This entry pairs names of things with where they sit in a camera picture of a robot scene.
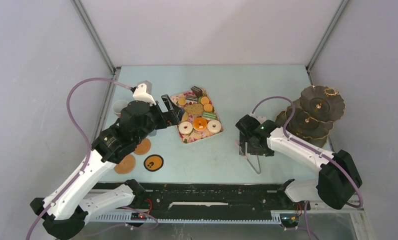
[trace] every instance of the cup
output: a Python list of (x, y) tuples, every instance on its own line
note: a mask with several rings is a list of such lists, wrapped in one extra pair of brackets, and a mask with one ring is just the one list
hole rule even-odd
[(112, 105), (112, 110), (113, 113), (120, 118), (121, 117), (121, 111), (124, 107), (128, 106), (128, 101), (126, 100), (118, 100)]

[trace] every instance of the black-rimmed coaster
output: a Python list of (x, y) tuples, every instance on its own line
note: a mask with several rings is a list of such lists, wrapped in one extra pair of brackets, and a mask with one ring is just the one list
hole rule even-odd
[(158, 171), (163, 166), (163, 157), (157, 154), (150, 155), (144, 160), (143, 165), (150, 172)]

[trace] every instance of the metal frame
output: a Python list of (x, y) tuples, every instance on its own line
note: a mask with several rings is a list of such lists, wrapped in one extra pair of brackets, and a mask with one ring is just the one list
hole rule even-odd
[[(118, 81), (119, 73), (120, 73), (120, 68), (116, 68), (105, 47), (103, 46), (103, 43), (101, 42), (97, 31), (95, 30), (91, 19), (89, 18), (81, 0), (71, 0), (71, 2), (74, 5), (74, 8), (76, 9), (77, 13), (80, 16), (81, 21), (85, 25), (88, 33), (90, 34), (94, 44), (98, 48), (103, 60), (105, 61), (106, 65), (108, 66), (110, 72), (113, 74), (112, 79), (115, 81)], [(322, 50), (324, 49), (327, 41), (329, 40), (330, 36), (332, 35), (336, 25), (338, 24), (341, 16), (345, 12), (347, 6), (349, 5), (350, 0), (342, 0), (340, 3), (336, 13), (334, 14), (330, 24), (328, 25), (323, 37), (321, 38), (321, 41), (319, 42), (317, 48), (315, 49), (311, 59), (309, 60), (309, 63), (306, 65), (306, 70), (308, 72), (309, 76), (309, 81), (313, 85), (313, 80), (312, 80), (312, 75), (311, 71), (312, 68), (315, 66), (316, 61), (318, 60), (318, 57), (320, 56)], [(105, 97), (103, 100), (103, 104), (101, 106), (101, 111), (100, 114), (97, 118), (97, 124), (95, 127), (94, 131), (94, 136), (93, 139), (97, 137), (97, 135), (100, 133), (100, 131), (103, 129), (104, 123), (106, 122), (106, 116), (107, 112), (110, 107), (110, 103), (112, 100), (113, 93), (115, 91), (115, 85), (109, 83), (105, 92)], [(329, 139), (329, 144), (332, 150), (334, 150), (332, 141)], [(97, 192), (105, 192), (106, 190), (98, 190), (98, 189), (92, 189), (90, 192), (91, 194), (95, 194)], [(357, 197), (354, 196), (352, 201), (357, 201)], [(309, 214), (338, 214), (338, 213), (349, 213), (350, 217), (352, 219), (352, 222), (354, 224), (354, 230), (357, 236), (357, 240), (374, 240), (374, 234), (373, 230), (368, 222), (367, 216), (365, 214), (365, 211), (363, 209), (355, 209), (351, 207), (344, 207), (342, 210), (335, 210), (324, 204), (323, 202), (320, 201), (312, 201), (310, 202), (311, 205), (311, 210), (308, 211)], [(294, 214), (294, 211), (289, 211), (289, 210), (274, 210), (271, 211), (274, 214)]]

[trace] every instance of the gray wall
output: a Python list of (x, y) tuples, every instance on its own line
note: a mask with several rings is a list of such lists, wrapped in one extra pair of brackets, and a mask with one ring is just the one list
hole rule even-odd
[[(34, 197), (58, 187), (85, 155), (65, 100), (78, 81), (109, 72), (69, 0), (0, 1), (0, 240), (25, 239)], [(74, 94), (92, 135), (105, 84)], [(33, 240), (51, 239), (39, 224)]]
[(334, 147), (355, 159), (377, 239), (398, 240), (398, 0), (351, 1), (312, 76), (346, 100)]

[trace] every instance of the gray floor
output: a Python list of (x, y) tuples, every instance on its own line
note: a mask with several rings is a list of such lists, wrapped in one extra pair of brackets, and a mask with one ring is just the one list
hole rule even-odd
[[(348, 214), (310, 214), (309, 223), (321, 240), (355, 240)], [(114, 223), (89, 223), (84, 233), (95, 233)], [(304, 227), (304, 218), (300, 226)], [(278, 225), (161, 224), (149, 231), (114, 228), (95, 237), (76, 236), (73, 240), (308, 240), (306, 231), (284, 232)]]

